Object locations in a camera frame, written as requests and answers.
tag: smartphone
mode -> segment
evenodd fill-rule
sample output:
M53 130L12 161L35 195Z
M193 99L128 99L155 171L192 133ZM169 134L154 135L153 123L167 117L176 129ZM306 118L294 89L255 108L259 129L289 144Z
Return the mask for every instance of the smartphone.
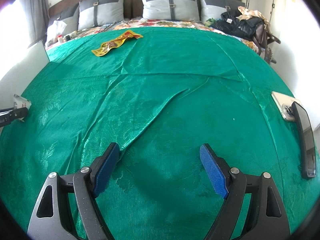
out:
M296 98L289 97L287 95L274 91L272 91L271 96L275 101L283 119L285 119L286 121L294 122L295 117L291 108L292 102L297 102L298 104L302 105L301 102Z
M302 177L305 179L314 178L317 174L316 147L310 119L307 111L297 102L293 102L291 107L299 132Z

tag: gold phone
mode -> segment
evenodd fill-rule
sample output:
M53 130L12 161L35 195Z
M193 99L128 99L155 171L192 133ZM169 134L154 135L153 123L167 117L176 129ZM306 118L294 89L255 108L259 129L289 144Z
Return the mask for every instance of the gold phone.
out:
M282 117L287 121L294 122L296 119L294 117L291 105L293 102L297 102L302 106L300 100L274 91L272 91L271 96L276 102Z

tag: blue gripper pad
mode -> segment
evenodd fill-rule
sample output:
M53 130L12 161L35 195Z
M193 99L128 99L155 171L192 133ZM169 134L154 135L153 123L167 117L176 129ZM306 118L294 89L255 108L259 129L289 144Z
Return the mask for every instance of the blue gripper pad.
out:
M200 147L200 160L208 174L215 193L225 199L229 193L226 186L226 178L205 145L201 145Z
M116 164L119 160L120 148L118 144L115 144L111 149L108 157L101 165L101 168L97 172L95 185L92 190L92 195L94 198L97 198L100 193L104 192L106 189L107 183L111 178L111 174L116 167Z

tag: floral bedding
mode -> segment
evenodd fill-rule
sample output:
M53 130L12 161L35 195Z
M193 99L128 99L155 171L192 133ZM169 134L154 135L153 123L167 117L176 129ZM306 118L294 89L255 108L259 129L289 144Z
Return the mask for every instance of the floral bedding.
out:
M183 21L168 21L168 20L146 20L144 18L135 18L131 20L124 20L119 23L114 24L107 24L103 25L101 27L95 27L91 28L85 31L80 32L75 39L79 39L85 36L106 32L106 31L112 31L112 30L122 30L122 29L129 29L129 28L141 28L141 27L174 27L174 28L191 28L191 29L198 29L202 31L209 31L209 32L215 32L222 35L227 35L222 31L216 30L212 27L207 27L202 23L194 23L194 22L183 22ZM254 44L253 41L247 41L245 39L238 38L236 36L227 35L230 37L233 37L242 43L244 43L246 46L248 46L250 49L254 50L256 53L258 53L258 47ZM60 43L55 43L47 48L47 50L54 48L56 46L60 45Z

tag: paper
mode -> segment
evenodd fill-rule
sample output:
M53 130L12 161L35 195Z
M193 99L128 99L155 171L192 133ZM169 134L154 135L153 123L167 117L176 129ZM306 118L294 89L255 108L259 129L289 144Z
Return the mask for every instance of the paper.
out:
M13 109L26 107L28 110L30 109L31 102L28 99L25 99L17 94L13 95Z

